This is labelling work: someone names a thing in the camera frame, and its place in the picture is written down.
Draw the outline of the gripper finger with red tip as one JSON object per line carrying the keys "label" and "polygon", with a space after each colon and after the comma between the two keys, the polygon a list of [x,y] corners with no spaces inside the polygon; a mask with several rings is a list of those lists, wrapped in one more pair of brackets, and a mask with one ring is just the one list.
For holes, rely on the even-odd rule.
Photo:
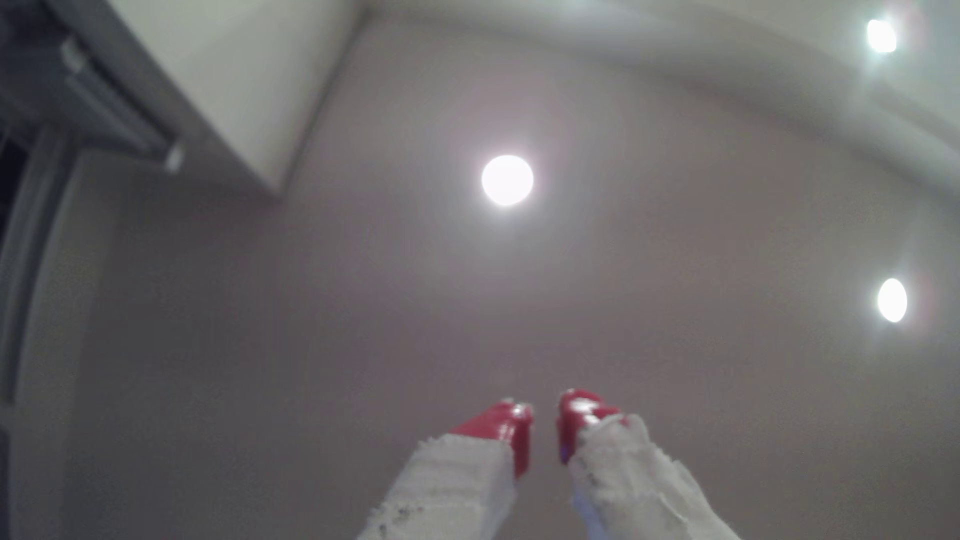
{"label": "gripper finger with red tip", "polygon": [[358,539],[494,539],[529,469],[534,412],[500,399],[420,442]]}
{"label": "gripper finger with red tip", "polygon": [[641,416],[583,389],[558,399],[558,455],[588,539],[738,539]]}

